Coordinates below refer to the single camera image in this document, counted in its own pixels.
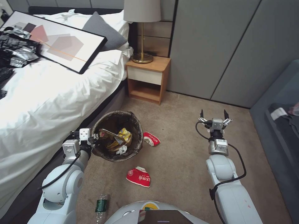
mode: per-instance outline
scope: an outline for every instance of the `framed picture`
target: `framed picture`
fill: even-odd
[[[83,74],[107,42],[106,37],[14,11],[0,28],[18,26],[42,44],[41,56]]]

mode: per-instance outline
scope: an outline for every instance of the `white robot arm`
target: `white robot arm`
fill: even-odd
[[[197,132],[209,141],[209,154],[211,156],[206,160],[206,165],[214,184],[214,188],[210,189],[211,199],[214,201],[217,212],[223,223],[261,224],[262,221],[258,212],[247,190],[240,182],[240,179],[246,175],[242,157],[239,151],[234,146],[228,144],[227,140],[223,138],[224,129],[232,122],[225,110],[224,115],[224,121],[222,119],[207,121],[203,118],[203,111],[201,112],[198,123],[208,128],[210,138],[206,138],[200,134],[197,129],[198,123],[196,124]],[[240,156],[244,168],[244,174],[240,177],[237,176],[233,161],[227,158],[228,145],[233,147]]]
[[[82,128],[79,131],[80,141],[67,140],[63,143],[64,162],[53,169],[43,181],[40,187],[43,194],[36,213],[28,224],[76,223],[77,198],[83,186],[83,172],[91,152],[88,141],[90,135],[90,128]]]

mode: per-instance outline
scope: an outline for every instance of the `green bottle label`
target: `green bottle label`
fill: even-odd
[[[95,212],[105,212],[107,209],[107,200],[97,200]]]

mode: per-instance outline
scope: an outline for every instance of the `nightstand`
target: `nightstand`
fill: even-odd
[[[154,57],[151,63],[126,64],[129,97],[161,104],[167,86],[170,58]]]

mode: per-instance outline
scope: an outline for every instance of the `lamp stand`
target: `lamp stand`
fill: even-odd
[[[150,54],[145,54],[143,52],[143,42],[144,42],[144,28],[143,23],[141,23],[141,53],[134,54],[132,61],[140,64],[146,64],[153,61],[153,56]]]

